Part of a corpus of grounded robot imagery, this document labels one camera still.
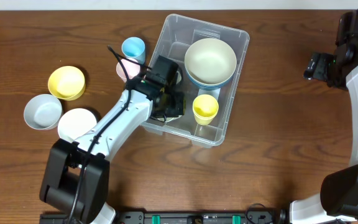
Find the wood grain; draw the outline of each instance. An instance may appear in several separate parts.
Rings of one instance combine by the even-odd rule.
[[[288,206],[319,192],[347,166],[352,145],[348,92],[302,78],[313,51],[333,52],[344,11],[10,11],[0,12],[0,223],[37,223],[54,209],[39,189],[56,129],[35,131],[25,104],[47,93],[63,65],[87,73],[87,89],[65,111],[101,115],[122,81],[106,50],[138,36],[150,56],[171,13],[245,30],[250,45],[226,139],[212,149],[135,130],[111,165],[108,202],[148,211],[245,210]]]

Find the yellow cup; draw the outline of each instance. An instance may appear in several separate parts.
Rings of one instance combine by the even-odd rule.
[[[84,74],[73,66],[58,68],[49,77],[48,89],[59,99],[76,100],[85,91]]]
[[[193,101],[194,117],[200,125],[209,125],[217,115],[218,110],[218,101],[211,95],[200,95]]]

